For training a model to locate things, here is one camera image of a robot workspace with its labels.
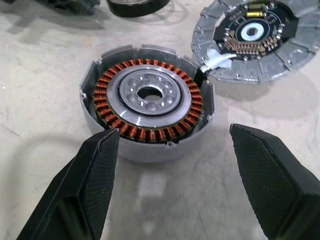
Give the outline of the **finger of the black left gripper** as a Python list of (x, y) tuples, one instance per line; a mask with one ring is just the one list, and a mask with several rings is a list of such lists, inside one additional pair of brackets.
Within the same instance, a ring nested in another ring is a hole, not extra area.
[(92, 16), (100, 0), (36, 0), (44, 6), (66, 15)]

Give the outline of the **silver motor lid circuit board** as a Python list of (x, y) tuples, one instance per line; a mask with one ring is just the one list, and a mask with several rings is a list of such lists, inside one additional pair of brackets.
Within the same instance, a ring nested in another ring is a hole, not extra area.
[(191, 50), (218, 81), (286, 77), (320, 52), (320, 0), (214, 0), (200, 14)]

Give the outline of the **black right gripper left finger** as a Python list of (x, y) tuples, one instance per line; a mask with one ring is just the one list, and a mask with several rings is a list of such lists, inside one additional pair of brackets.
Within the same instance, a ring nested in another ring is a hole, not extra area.
[(52, 179), (16, 240), (100, 240), (115, 181), (120, 132), (94, 134)]

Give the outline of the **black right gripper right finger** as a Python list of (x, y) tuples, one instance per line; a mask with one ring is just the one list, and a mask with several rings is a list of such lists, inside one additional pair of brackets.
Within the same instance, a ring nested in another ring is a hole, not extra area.
[(280, 138), (233, 123), (239, 174), (268, 240), (320, 240), (320, 180)]

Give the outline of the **silver motor housing copper windings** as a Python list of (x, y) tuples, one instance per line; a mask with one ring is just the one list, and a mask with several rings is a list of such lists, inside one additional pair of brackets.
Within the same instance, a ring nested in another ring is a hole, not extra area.
[(125, 45), (93, 61), (79, 87), (89, 130), (120, 133), (119, 157), (168, 162), (198, 152), (213, 123), (215, 87), (173, 49)]

